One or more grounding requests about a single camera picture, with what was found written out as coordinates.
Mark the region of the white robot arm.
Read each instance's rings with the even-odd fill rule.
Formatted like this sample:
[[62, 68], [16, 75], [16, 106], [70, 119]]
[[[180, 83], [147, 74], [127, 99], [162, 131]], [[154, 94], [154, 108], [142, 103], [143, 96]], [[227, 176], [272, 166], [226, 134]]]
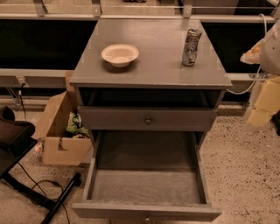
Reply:
[[253, 86], [245, 113], [247, 130], [259, 130], [265, 128], [272, 116], [280, 111], [280, 21], [241, 56], [241, 62], [259, 64], [269, 75]]

